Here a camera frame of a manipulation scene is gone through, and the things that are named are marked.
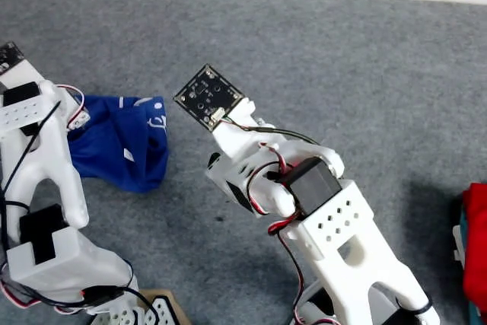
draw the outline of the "robotic arm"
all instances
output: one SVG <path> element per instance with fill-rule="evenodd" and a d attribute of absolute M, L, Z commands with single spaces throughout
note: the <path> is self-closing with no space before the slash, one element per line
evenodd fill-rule
<path fill-rule="evenodd" d="M 78 229 L 88 224 L 81 179 L 72 166 L 66 133 L 89 115 L 63 85 L 45 80 L 13 43 L 0 48 L 2 150 L 2 291 L 5 279 L 33 297 L 63 311 L 110 313 L 112 324 L 148 323 L 138 307 L 132 266 L 95 246 Z M 51 179 L 61 205 L 30 212 L 37 184 Z"/>
<path fill-rule="evenodd" d="M 253 214 L 283 217 L 269 233 L 277 233 L 286 249 L 284 237 L 293 241 L 317 275 L 300 292 L 291 324 L 440 323 L 431 299 L 384 240 L 355 182 L 342 177 L 344 164 L 334 150 L 254 119 L 254 103 L 209 65 L 174 100 L 212 133 L 223 152 L 212 155 L 206 175 Z M 339 253 L 344 244 L 347 257 Z M 302 286 L 299 268 L 298 273 Z M 395 294 L 397 305 L 371 287 L 376 283 Z M 323 296 L 331 299 L 332 310 Z"/>

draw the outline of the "red cloth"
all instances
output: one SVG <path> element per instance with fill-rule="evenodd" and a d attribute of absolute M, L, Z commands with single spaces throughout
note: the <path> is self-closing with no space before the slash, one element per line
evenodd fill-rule
<path fill-rule="evenodd" d="M 487 184 L 472 183 L 463 192 L 463 205 L 468 223 L 463 290 L 487 313 Z"/>

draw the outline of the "gray carpet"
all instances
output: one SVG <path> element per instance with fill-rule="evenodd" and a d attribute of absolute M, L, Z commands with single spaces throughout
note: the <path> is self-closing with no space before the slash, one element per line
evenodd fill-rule
<path fill-rule="evenodd" d="M 89 94 L 166 98 L 171 156 L 162 187 L 137 195 L 84 180 L 91 222 L 83 232 L 131 260 L 141 287 L 173 289 L 194 324 L 284 324 L 297 285 L 289 258 L 266 235 L 269 220 L 230 204 L 204 177 L 215 144 L 171 101 L 206 62 L 255 100 L 258 116 L 337 150 L 443 324 L 467 322 L 448 215 L 451 199 L 487 176 L 486 7 L 392 0 L 0 0 L 0 7 L 0 42 L 14 40 L 47 78 Z M 57 202 L 50 187 L 38 190 L 37 205 Z M 0 299 L 0 323 L 84 321 Z"/>

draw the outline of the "black circuit board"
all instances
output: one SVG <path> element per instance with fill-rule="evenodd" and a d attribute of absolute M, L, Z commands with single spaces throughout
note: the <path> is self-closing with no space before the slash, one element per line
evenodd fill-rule
<path fill-rule="evenodd" d="M 16 66 L 25 59 L 18 47 L 13 42 L 7 42 L 0 47 L 0 75 Z"/>
<path fill-rule="evenodd" d="M 229 113 L 245 96 L 210 65 L 205 65 L 179 91 L 174 100 L 208 131 L 220 123 L 212 116 L 218 108 Z"/>

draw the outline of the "blue fabric bag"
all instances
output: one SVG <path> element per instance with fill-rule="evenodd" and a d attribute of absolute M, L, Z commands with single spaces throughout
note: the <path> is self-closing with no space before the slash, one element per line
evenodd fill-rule
<path fill-rule="evenodd" d="M 87 95 L 90 121 L 68 134 L 72 162 L 82 177 L 98 177 L 122 190 L 158 187 L 167 165 L 162 97 Z"/>

